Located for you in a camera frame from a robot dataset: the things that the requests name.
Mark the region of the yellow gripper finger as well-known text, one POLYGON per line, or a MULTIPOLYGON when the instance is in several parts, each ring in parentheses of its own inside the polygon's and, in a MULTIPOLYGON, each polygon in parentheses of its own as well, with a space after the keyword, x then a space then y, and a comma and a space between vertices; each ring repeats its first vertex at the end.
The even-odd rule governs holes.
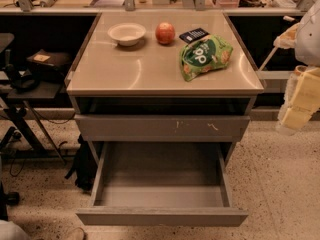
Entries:
POLYGON ((320 68, 297 66, 287 81, 276 130, 293 135, 320 109, 320 68))
POLYGON ((296 32, 299 24, 296 23, 289 27, 286 31, 276 37, 273 45, 281 49, 290 49, 295 47, 296 32))

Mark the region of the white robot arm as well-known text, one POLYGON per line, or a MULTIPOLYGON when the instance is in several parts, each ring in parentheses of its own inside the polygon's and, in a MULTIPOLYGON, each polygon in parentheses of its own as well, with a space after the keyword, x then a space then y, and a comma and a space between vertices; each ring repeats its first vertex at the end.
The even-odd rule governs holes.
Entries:
POLYGON ((320 0, 274 41, 276 48, 293 48, 298 65, 290 74, 284 104, 278 113, 276 129, 293 135, 302 129, 320 108, 320 0))

